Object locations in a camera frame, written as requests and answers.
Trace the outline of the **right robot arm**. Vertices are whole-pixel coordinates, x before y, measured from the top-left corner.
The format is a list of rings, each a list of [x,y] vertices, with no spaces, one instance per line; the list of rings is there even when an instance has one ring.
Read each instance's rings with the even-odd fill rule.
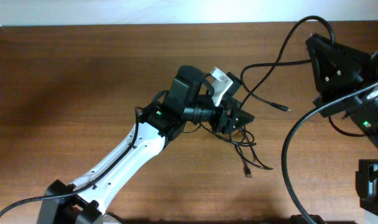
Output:
[[[378,51],[373,54],[332,43],[319,34],[306,41],[322,117],[344,111],[378,149]],[[378,160],[361,159],[356,171],[361,208],[378,217]]]

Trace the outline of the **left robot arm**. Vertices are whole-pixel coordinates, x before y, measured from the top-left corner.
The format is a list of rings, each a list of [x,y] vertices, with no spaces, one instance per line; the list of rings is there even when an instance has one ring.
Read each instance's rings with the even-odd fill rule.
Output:
[[[149,160],[160,154],[186,124],[209,123],[215,133],[231,134],[254,120],[233,98],[242,81],[218,68],[213,82],[196,67],[178,69],[169,90],[137,110],[136,123],[104,159],[65,185],[56,180],[46,190],[38,223],[103,223],[113,198]]]

